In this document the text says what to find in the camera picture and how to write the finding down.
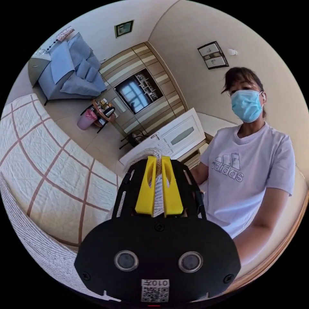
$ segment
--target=blue cushion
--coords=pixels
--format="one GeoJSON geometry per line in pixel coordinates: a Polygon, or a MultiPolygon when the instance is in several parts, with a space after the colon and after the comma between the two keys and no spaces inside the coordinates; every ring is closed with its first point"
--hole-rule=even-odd
{"type": "Polygon", "coordinates": [[[97,97],[101,93],[94,83],[81,79],[76,76],[75,72],[63,84],[60,92],[93,97],[97,97]]]}
{"type": "Polygon", "coordinates": [[[97,59],[97,57],[93,53],[90,53],[90,57],[87,59],[87,61],[91,64],[92,67],[94,67],[97,70],[101,66],[100,61],[97,59]]]}
{"type": "Polygon", "coordinates": [[[96,85],[96,87],[100,90],[100,93],[107,88],[105,82],[102,79],[102,75],[99,72],[96,73],[92,84],[96,85]]]}
{"type": "Polygon", "coordinates": [[[68,41],[68,46],[75,68],[83,59],[89,58],[91,49],[79,32],[68,41]]]}
{"type": "Polygon", "coordinates": [[[76,71],[76,76],[85,79],[87,72],[90,68],[90,63],[83,59],[80,63],[78,70],[76,71]]]}
{"type": "Polygon", "coordinates": [[[92,82],[94,80],[94,77],[95,77],[97,71],[98,70],[96,68],[90,66],[90,69],[89,69],[89,71],[86,75],[86,78],[85,78],[86,81],[92,82]]]}

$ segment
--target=white t-shirt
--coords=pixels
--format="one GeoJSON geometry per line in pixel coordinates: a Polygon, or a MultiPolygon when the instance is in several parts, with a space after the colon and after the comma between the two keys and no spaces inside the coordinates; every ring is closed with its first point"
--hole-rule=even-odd
{"type": "Polygon", "coordinates": [[[295,156],[290,137],[267,123],[239,138],[240,126],[220,129],[201,155],[209,167],[206,216],[232,238],[253,220],[266,188],[293,193],[295,156]]]}

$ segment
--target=woman's ear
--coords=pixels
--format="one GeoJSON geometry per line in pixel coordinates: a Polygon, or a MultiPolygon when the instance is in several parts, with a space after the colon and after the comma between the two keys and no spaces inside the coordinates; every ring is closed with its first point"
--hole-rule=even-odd
{"type": "Polygon", "coordinates": [[[265,104],[266,101],[267,101],[266,92],[263,92],[263,93],[262,93],[262,97],[263,97],[263,102],[264,102],[264,104],[265,104]]]}

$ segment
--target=television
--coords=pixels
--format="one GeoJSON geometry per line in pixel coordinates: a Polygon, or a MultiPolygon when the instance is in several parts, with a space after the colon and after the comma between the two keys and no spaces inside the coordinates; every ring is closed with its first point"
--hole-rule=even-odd
{"type": "Polygon", "coordinates": [[[163,96],[147,69],[127,78],[115,91],[134,114],[163,96]]]}

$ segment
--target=white wall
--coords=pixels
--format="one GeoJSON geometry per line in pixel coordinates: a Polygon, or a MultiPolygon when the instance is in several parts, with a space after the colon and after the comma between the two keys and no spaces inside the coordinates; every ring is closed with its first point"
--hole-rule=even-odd
{"type": "Polygon", "coordinates": [[[173,74],[189,108],[240,124],[228,95],[221,95],[229,69],[208,70],[197,48],[217,41],[229,66],[257,73],[267,94],[267,122],[290,135],[296,163],[309,184],[309,112],[302,92],[276,51],[242,22],[209,6],[180,0],[158,22],[149,42],[173,74]],[[236,49],[238,56],[226,50],[236,49]]]}
{"type": "Polygon", "coordinates": [[[237,126],[235,123],[206,114],[197,113],[197,116],[199,117],[204,132],[211,136],[215,136],[220,129],[237,126]]]}
{"type": "Polygon", "coordinates": [[[72,20],[55,32],[41,48],[48,48],[68,26],[80,32],[99,61],[146,42],[160,17],[177,0],[124,0],[101,6],[72,20]],[[115,25],[134,20],[133,31],[116,39],[115,25]]]}

